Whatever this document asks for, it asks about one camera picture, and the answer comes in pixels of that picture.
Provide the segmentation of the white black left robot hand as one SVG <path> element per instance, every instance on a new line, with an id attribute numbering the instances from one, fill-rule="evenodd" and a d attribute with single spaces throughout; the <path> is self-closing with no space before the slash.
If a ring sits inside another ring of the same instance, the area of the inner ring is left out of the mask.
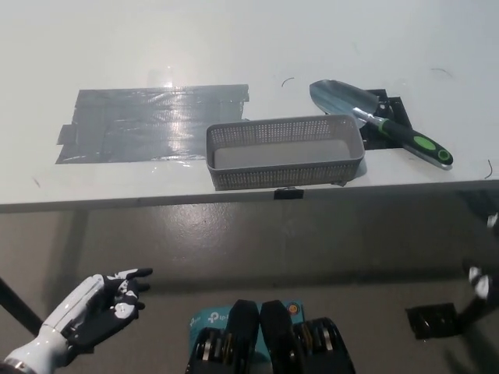
<path id="1" fill-rule="evenodd" d="M 87 277 L 51 312 L 36 337 L 1 361 L 2 373 L 54 373 L 79 355 L 116 335 L 139 317 L 140 294 L 150 285 L 140 279 L 151 268 Z"/>

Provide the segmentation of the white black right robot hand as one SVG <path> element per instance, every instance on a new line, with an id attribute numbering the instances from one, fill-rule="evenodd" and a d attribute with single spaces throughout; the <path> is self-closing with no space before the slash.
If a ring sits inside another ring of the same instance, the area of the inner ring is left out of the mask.
<path id="1" fill-rule="evenodd" d="M 468 277 L 477 298 L 489 305 L 498 305 L 498 273 L 485 273 L 483 268 L 473 261 L 464 261 L 463 270 Z"/>

